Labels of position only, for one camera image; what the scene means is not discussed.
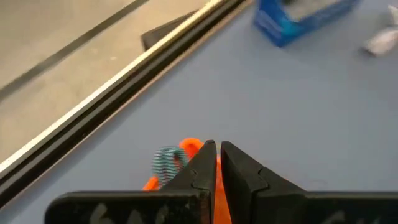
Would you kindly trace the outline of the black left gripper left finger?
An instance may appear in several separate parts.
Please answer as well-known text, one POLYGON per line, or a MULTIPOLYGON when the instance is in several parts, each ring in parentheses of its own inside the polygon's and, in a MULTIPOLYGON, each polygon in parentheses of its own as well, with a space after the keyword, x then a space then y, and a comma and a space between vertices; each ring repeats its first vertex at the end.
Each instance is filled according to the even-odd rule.
POLYGON ((216 143, 207 140, 160 190, 77 191, 47 207, 45 224, 213 223, 216 143))

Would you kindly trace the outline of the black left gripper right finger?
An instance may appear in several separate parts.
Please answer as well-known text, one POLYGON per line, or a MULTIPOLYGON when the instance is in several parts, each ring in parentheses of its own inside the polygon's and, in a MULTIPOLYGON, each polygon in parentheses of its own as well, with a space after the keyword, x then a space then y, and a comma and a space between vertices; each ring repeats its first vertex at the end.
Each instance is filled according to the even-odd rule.
POLYGON ((306 191, 231 142, 222 142, 220 156, 233 223, 397 224, 395 192, 306 191))

